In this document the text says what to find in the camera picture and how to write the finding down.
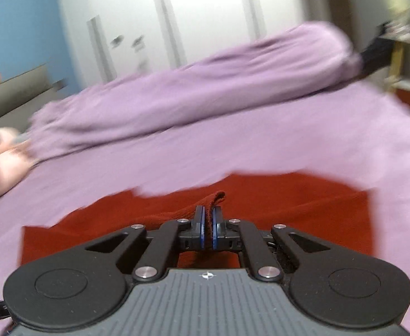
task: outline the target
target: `silver screw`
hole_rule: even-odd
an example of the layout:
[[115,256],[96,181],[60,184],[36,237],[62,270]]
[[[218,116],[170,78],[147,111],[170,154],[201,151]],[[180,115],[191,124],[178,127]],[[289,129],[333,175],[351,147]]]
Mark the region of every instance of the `silver screw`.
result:
[[280,270],[275,267],[262,267],[258,270],[258,274],[263,278],[275,278],[280,275]]
[[135,270],[135,275],[140,278],[152,278],[153,276],[157,275],[157,269],[154,267],[140,267]]

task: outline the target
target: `pink bedspread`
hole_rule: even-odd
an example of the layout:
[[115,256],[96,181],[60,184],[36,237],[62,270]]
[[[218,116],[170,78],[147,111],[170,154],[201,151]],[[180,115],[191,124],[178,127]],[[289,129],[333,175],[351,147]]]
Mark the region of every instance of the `pink bedspread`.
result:
[[[288,34],[265,60],[244,55],[272,46],[258,43],[43,108],[30,134],[47,160],[0,198],[0,298],[21,226],[50,226],[124,189],[164,194],[231,172],[304,170],[372,189],[377,254],[410,277],[410,111],[367,82],[327,88],[350,78],[358,61],[334,28],[306,24]],[[234,89],[244,72],[252,79]],[[410,330],[410,309],[403,325]]]

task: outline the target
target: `plush toy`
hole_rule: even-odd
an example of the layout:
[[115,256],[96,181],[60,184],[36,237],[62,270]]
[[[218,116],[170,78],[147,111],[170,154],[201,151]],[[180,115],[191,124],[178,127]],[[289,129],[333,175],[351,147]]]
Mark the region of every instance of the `plush toy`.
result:
[[36,163],[27,151],[26,134],[12,128],[0,129],[0,196],[20,182]]

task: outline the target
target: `red fabric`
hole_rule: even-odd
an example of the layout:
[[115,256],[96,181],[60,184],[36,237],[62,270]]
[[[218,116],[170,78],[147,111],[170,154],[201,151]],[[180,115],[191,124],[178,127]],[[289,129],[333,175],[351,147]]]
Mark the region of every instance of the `red fabric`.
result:
[[[372,255],[366,192],[302,173],[277,176],[230,175],[208,187],[159,197],[124,191],[67,215],[51,228],[25,227],[22,264],[51,255],[134,223],[148,230],[172,219],[192,218],[197,205],[219,204],[224,218],[268,230],[284,223],[317,237]],[[180,267],[238,267],[232,253],[183,253]]]

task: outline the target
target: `white wardrobe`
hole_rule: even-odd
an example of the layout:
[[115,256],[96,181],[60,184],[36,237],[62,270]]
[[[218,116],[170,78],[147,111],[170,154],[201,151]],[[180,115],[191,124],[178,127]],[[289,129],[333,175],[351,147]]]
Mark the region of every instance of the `white wardrobe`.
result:
[[306,20],[305,0],[59,0],[83,87],[190,64]]

